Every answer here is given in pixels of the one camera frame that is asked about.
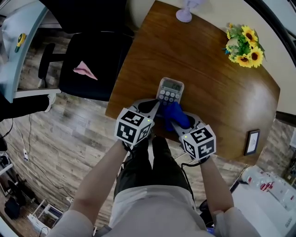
yellow flower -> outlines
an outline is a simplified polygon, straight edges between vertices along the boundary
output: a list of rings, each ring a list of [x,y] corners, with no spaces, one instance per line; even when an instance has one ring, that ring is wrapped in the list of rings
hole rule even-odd
[[[258,67],[262,64],[263,61],[263,51],[258,46],[254,47],[251,52],[248,54],[248,57],[252,60],[254,67]]]
[[[255,31],[252,30],[249,26],[242,26],[243,30],[242,35],[246,38],[249,44],[253,47],[257,45],[258,37],[255,35]]]
[[[251,58],[249,58],[246,54],[244,54],[243,56],[236,56],[235,60],[242,67],[251,68],[253,66],[253,62],[252,62]]]
[[[226,50],[227,50],[228,52],[231,52],[231,49],[229,48],[229,45],[228,45],[228,44],[226,45]]]
[[[226,33],[227,33],[227,38],[228,38],[228,39],[231,39],[230,32],[227,31]]]
[[[229,55],[228,58],[231,62],[237,62],[235,56]]]

wooden table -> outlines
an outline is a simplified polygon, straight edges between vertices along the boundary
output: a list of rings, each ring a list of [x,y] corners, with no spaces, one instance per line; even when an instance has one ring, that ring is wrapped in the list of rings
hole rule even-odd
[[[136,100],[155,98],[163,77],[185,85],[181,105],[209,124],[217,137],[217,154],[254,165],[276,113],[280,89],[261,66],[243,68],[222,48],[226,34],[193,16],[179,22],[178,8],[156,1],[136,35],[113,89],[106,115],[116,119]],[[257,152],[244,156],[247,132],[260,129]],[[178,140],[156,121],[154,132]]]

wooden floor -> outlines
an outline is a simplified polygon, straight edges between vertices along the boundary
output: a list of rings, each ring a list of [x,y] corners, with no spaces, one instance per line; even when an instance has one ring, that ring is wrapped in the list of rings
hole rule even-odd
[[[54,42],[56,52],[64,53],[70,38],[71,35],[60,31],[38,30],[25,60],[20,87],[37,87],[38,67],[46,44]],[[51,63],[47,76],[47,82],[50,85],[58,85],[61,66],[61,62]],[[30,161],[26,162],[23,159],[23,143],[16,126],[6,137],[9,143],[8,154],[15,171],[28,181],[28,186],[40,200],[46,199],[57,208],[66,210],[68,202],[65,197],[68,194],[58,188],[64,187],[70,195],[74,196],[83,177],[113,145],[115,120],[105,116],[106,106],[106,102],[90,101],[65,93],[59,94],[50,112],[31,115],[30,145],[28,143],[29,116],[15,119],[24,136],[26,149],[30,151]],[[4,120],[0,123],[0,132],[5,133],[10,126],[11,120]],[[267,170],[282,172],[291,158],[288,145],[291,135],[290,126],[275,121],[258,163]],[[169,141],[169,146],[178,164],[191,161],[178,143]],[[231,186],[245,165],[230,162],[221,157],[213,156],[213,158],[228,186]],[[38,165],[58,188],[54,187],[32,162]],[[185,170],[198,206],[205,199],[200,168],[185,168]],[[113,190],[99,213],[96,223],[98,227],[109,223],[113,204],[112,194]]]

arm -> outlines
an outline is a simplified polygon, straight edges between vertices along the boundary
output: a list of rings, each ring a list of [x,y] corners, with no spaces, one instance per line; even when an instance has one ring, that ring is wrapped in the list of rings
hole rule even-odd
[[[98,213],[107,199],[120,166],[127,154],[118,140],[86,175],[80,184],[70,210],[84,214],[94,224]]]
[[[231,192],[222,178],[217,166],[210,157],[200,165],[205,194],[211,214],[215,211],[227,211],[234,207]]]

black cable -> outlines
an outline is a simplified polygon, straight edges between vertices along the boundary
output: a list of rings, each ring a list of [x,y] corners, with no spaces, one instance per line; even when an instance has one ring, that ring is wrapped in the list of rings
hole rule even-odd
[[[40,167],[37,166],[33,161],[29,160],[29,162],[31,162],[31,163],[32,163],[33,165],[35,165],[38,169],[40,169]],[[54,183],[49,179],[49,177],[47,177],[47,175],[45,174],[45,172],[44,172],[42,169],[40,169],[40,171],[41,171],[41,172],[45,175],[45,177],[50,181],[50,183],[52,184],[52,186],[54,186],[55,188],[57,188],[57,189],[59,189],[59,190],[63,189],[63,190],[65,191],[65,193],[69,195],[69,197],[73,198],[73,197],[72,197],[72,196],[66,191],[66,189],[65,189],[64,187],[58,187],[58,186],[54,185]]]
[[[186,172],[185,172],[183,166],[195,167],[195,166],[201,165],[202,163],[205,163],[205,162],[209,159],[209,157],[210,157],[210,156],[208,156],[208,157],[206,157],[206,158],[204,158],[204,159],[201,159],[201,161],[200,161],[199,163],[196,163],[196,164],[193,164],[193,165],[186,164],[186,163],[182,163],[182,164],[181,164],[181,170],[182,170],[182,172],[183,172],[183,174],[184,174],[184,176],[185,176],[185,179],[186,179],[186,181],[187,181],[187,184],[188,184],[188,187],[189,187],[189,191],[190,191],[190,193],[191,193],[191,196],[192,196],[193,201],[194,201],[194,194],[193,194],[193,191],[192,191],[192,189],[191,189],[191,185],[190,185],[190,183],[189,183],[189,180],[188,180],[187,174],[186,174]]]
[[[124,146],[124,149],[126,150],[126,151],[129,151],[130,152],[130,154],[131,154],[131,157],[132,158],[134,158],[134,153],[133,153],[133,151],[132,151],[132,149],[124,142],[124,141],[122,141],[122,144],[123,144],[123,146]]]
[[[28,154],[30,153],[31,150],[31,145],[30,145],[30,135],[31,135],[31,130],[32,130],[32,122],[30,120],[31,114],[29,115],[29,122],[30,122],[30,132],[29,132],[29,137],[28,137],[28,143],[29,143],[29,151]]]
[[[39,234],[39,237],[41,236],[41,234],[42,234],[42,230],[44,229],[44,228],[46,228],[47,229],[47,234],[48,234],[48,227],[42,227],[42,229],[41,229],[41,231],[40,231],[40,234]]]
[[[4,136],[0,137],[0,139],[5,138],[11,132],[12,127],[13,127],[13,118],[12,118],[12,124],[11,124],[10,130]]]
[[[15,149],[9,142],[7,142],[15,151],[17,151],[17,152],[19,152],[19,153],[21,153],[19,150],[17,150],[17,149]],[[33,161],[31,161],[31,160],[29,160],[29,162],[31,162],[32,164],[34,164],[38,169],[40,169],[40,167],[39,166],[37,166]],[[45,175],[45,177],[50,181],[50,183],[55,187],[55,188],[57,188],[57,189],[59,189],[59,190],[61,190],[61,189],[63,189],[64,191],[65,191],[65,193],[66,194],[68,194],[69,195],[69,197],[71,197],[71,198],[73,198],[67,191],[66,191],[66,189],[64,188],[64,187],[57,187],[56,185],[54,185],[54,183],[49,179],[49,177],[47,177],[47,175],[45,174],[45,172],[42,170],[42,169],[40,169],[40,171]]]

